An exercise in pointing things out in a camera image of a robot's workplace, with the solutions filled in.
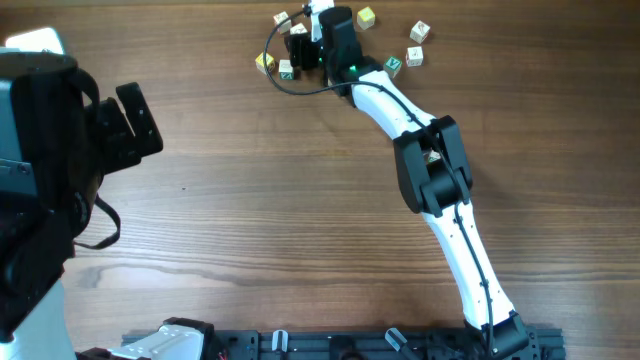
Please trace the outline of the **blue side block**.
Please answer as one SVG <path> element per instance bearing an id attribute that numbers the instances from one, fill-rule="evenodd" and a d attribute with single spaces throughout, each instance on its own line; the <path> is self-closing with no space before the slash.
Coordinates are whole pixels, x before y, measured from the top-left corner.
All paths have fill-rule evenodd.
<path id="1" fill-rule="evenodd" d="M 302 23 L 298 23 L 295 26 L 292 26 L 290 28 L 290 30 L 289 30 L 289 33 L 291 35 L 305 34 L 307 32 L 308 32 L 308 30 L 306 29 L 306 27 Z"/>

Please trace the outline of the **green side picture block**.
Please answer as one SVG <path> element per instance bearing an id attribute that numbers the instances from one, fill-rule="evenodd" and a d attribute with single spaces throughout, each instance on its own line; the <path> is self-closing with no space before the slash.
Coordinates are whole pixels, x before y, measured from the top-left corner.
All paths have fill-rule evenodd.
<path id="1" fill-rule="evenodd" d="M 440 159 L 441 155 L 437 151 L 431 150 L 427 156 L 427 163 L 434 163 Z"/>

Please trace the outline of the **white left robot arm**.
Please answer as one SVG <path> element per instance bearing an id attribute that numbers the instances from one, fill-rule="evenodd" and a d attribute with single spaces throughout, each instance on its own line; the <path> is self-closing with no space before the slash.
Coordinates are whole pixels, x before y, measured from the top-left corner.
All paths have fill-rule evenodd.
<path id="1" fill-rule="evenodd" d="M 1 53 L 1 355 L 75 359 L 61 278 L 106 175 L 159 153 L 163 140 L 136 83 L 102 98 L 68 55 Z"/>

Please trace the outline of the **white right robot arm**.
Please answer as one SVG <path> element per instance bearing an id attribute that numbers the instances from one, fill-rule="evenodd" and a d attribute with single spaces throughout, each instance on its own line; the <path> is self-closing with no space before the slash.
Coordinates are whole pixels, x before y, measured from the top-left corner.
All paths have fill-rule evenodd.
<path id="1" fill-rule="evenodd" d="M 398 59 L 380 64 L 363 54 L 350 8 L 311 1 L 300 13 L 312 28 L 286 37 L 292 66 L 321 68 L 324 90 L 347 98 L 392 140 L 402 198 L 434 233 L 460 294 L 464 327 L 428 332 L 421 350 L 395 328 L 386 341 L 407 359 L 538 358 L 535 336 L 502 289 L 480 239 L 471 169 L 455 120 L 422 111 L 396 88 L 390 72 Z"/>

